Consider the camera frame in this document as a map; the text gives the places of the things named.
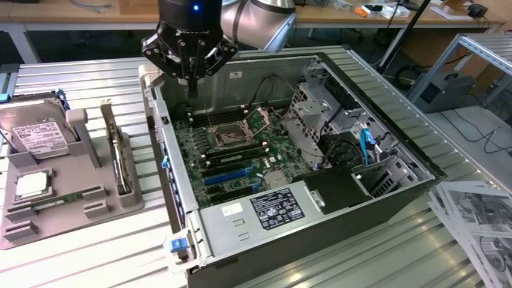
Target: ribbed metal surface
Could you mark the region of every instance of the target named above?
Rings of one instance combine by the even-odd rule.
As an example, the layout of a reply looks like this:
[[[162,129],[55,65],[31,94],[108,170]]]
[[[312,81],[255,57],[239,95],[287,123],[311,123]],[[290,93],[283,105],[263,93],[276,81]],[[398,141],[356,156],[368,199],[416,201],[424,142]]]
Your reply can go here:
[[[454,180],[490,182],[486,173],[479,172],[478,164],[455,150],[446,135],[431,127],[428,119],[356,55],[336,46],[286,49],[282,54],[306,52],[327,53],[351,73],[356,84],[428,155],[435,157]],[[243,57],[251,55],[260,55],[260,52],[246,53]],[[170,227],[143,117],[140,63],[146,62],[138,58],[26,65],[22,68],[16,93],[62,87],[71,106],[84,107],[94,115],[88,124],[92,133],[102,133],[104,128],[98,114],[99,99],[114,99],[118,123],[131,134],[139,180],[143,189],[154,191],[146,194],[147,207],[154,208],[0,251],[2,286],[8,283],[7,287],[43,284],[51,287],[182,287],[186,283],[183,276],[166,273],[162,243]],[[6,159],[0,159],[3,171],[6,163]],[[243,287],[475,287],[482,282],[479,275],[426,202],[427,198],[420,198],[390,223]]]
[[[475,287],[479,274],[426,203],[238,288]]]
[[[512,34],[466,34],[459,43],[512,75]]]

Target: hard drive label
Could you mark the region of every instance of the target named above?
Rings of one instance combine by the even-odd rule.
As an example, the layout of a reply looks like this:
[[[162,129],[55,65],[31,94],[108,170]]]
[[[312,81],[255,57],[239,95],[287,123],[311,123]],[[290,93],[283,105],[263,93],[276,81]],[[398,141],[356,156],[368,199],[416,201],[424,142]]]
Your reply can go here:
[[[14,130],[23,145],[34,155],[67,148],[66,139],[56,122],[15,127]]]

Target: warning label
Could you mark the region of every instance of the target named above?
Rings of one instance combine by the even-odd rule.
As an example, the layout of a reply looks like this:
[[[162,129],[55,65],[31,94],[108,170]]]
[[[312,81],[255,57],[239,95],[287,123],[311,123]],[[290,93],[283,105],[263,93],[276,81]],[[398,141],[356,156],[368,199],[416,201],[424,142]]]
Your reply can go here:
[[[251,204],[266,230],[304,217],[304,212],[288,188],[252,198]]]

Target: hard drive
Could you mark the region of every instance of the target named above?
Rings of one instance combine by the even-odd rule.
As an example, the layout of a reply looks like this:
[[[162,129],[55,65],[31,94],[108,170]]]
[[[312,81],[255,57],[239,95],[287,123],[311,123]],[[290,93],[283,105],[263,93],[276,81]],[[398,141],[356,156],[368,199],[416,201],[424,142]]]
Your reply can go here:
[[[35,159],[68,153],[79,140],[66,122],[67,101],[56,93],[16,96],[0,105],[0,132],[14,152],[31,152]]]

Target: blue pcie slot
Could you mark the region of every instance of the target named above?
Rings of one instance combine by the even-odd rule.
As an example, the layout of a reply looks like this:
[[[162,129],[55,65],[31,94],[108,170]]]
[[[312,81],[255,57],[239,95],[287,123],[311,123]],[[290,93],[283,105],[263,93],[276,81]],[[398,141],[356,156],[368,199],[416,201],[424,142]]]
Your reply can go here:
[[[226,181],[247,177],[250,175],[251,170],[252,170],[252,167],[246,168],[246,169],[239,170],[239,171],[235,171],[235,172],[231,172],[228,174],[219,175],[219,176],[212,177],[212,178],[207,178],[206,179],[206,185],[219,184],[219,183],[223,183]]]

